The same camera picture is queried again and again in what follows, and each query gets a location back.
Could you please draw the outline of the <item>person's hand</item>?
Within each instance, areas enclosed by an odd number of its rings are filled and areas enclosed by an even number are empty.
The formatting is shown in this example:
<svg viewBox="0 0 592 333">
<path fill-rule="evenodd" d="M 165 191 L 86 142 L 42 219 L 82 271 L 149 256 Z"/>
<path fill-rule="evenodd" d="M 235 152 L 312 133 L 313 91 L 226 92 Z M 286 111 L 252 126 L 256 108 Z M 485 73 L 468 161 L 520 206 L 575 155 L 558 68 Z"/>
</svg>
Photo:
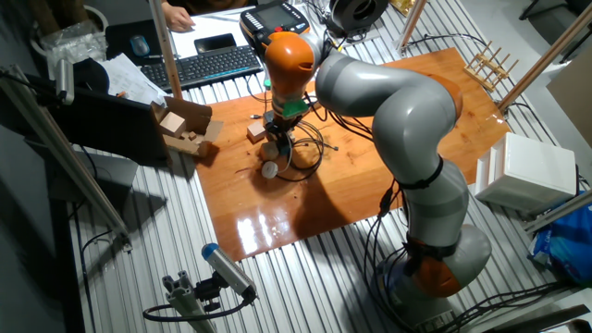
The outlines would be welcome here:
<svg viewBox="0 0 592 333">
<path fill-rule="evenodd" d="M 161 4 L 167 26 L 176 32 L 191 31 L 195 23 L 185 8 L 172 6 L 168 1 Z"/>
</svg>

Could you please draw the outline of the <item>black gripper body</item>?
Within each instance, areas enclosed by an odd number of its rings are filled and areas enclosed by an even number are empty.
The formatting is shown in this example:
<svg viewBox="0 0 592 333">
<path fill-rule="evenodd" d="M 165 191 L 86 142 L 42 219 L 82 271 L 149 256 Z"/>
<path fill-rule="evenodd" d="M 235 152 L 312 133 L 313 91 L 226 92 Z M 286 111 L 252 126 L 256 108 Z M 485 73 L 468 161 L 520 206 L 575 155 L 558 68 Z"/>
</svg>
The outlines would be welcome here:
<svg viewBox="0 0 592 333">
<path fill-rule="evenodd" d="M 274 135 L 287 133 L 288 131 L 293 130 L 301 120 L 301 116 L 292 118 L 273 116 L 272 120 L 268 123 L 268 132 Z"/>
</svg>

